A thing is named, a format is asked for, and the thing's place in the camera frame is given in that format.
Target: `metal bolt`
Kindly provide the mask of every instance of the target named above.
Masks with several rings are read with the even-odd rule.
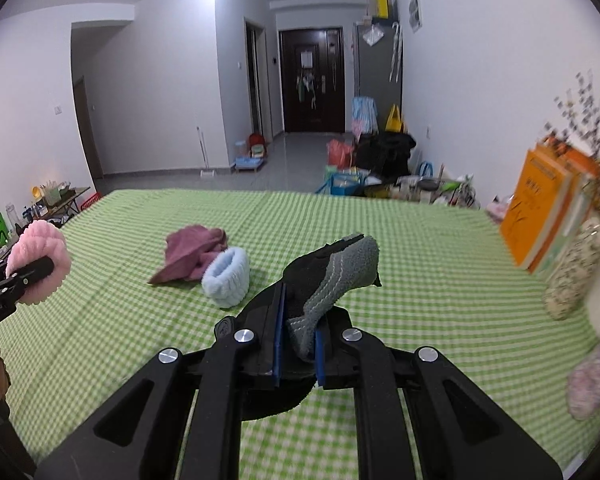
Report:
[[[347,328],[342,331],[342,338],[344,341],[360,341],[362,339],[362,332],[357,328]]]
[[[158,359],[161,363],[173,363],[178,358],[178,351],[175,348],[165,348],[158,354]]]
[[[238,343],[248,343],[253,339],[253,332],[248,328],[243,328],[234,334],[234,339]]]
[[[435,348],[425,346],[418,350],[418,357],[424,362],[432,363],[438,358],[438,351]]]

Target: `mauve cloth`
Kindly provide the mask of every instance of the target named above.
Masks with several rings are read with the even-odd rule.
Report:
[[[206,268],[226,248],[226,233],[222,229],[207,229],[202,225],[184,227],[167,236],[164,267],[149,283],[201,280]]]

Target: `gingham tablecloth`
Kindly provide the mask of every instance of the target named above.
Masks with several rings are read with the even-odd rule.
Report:
[[[126,190],[64,228],[74,261],[65,284],[0,324],[12,420],[36,460],[160,349],[213,343],[226,313],[199,285],[146,283],[165,236],[197,223],[225,229],[249,253],[251,286],[234,313],[295,257],[372,235],[383,286],[339,302],[355,326],[395,348],[437,347],[561,466],[600,434],[600,414],[576,422],[564,395],[567,374],[596,344],[586,314],[551,320],[542,284],[514,267],[484,213],[287,192]],[[315,388],[291,412],[244,423],[241,446],[241,478],[356,479],[352,392]]]

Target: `patterned vase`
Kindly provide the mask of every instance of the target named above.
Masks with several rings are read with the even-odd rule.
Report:
[[[544,306],[554,319],[564,319],[589,290],[600,262],[600,215],[593,213],[580,227],[544,292]]]

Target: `black bag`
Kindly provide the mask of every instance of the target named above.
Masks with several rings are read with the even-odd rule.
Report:
[[[365,134],[358,141],[356,166],[387,182],[394,182],[400,176],[411,174],[408,162],[415,147],[416,141],[409,134]]]

